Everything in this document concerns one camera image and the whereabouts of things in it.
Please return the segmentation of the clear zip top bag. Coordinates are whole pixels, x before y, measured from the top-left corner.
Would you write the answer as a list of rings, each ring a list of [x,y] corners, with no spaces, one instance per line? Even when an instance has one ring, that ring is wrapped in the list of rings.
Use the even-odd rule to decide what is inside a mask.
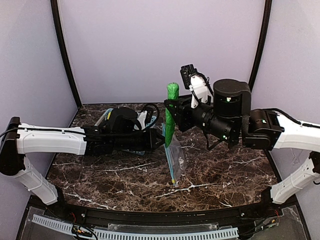
[[[185,173],[187,163],[184,149],[174,134],[168,147],[164,144],[165,155],[168,162],[171,179],[175,179],[174,187],[178,187],[181,176]]]

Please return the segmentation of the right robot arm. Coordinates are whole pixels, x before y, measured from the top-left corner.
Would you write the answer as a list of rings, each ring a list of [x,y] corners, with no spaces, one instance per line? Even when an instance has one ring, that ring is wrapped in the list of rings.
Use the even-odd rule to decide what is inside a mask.
[[[166,99],[164,105],[181,132],[193,127],[205,137],[213,135],[229,148],[271,151],[300,149],[309,151],[301,166],[281,182],[265,189],[265,205],[281,205],[320,177],[320,127],[294,119],[278,108],[251,108],[251,90],[246,82],[221,79],[213,86],[199,75],[190,78],[191,94]]]

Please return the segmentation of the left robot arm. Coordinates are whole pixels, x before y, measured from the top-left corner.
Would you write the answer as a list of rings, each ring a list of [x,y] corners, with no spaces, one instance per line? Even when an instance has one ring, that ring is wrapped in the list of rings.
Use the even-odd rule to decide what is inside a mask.
[[[95,125],[69,128],[35,126],[12,117],[0,135],[0,172],[17,179],[45,205],[61,204],[62,190],[36,170],[27,154],[102,156],[114,150],[153,151],[165,143],[165,137],[154,127],[159,116],[150,106],[141,111],[109,108]]]

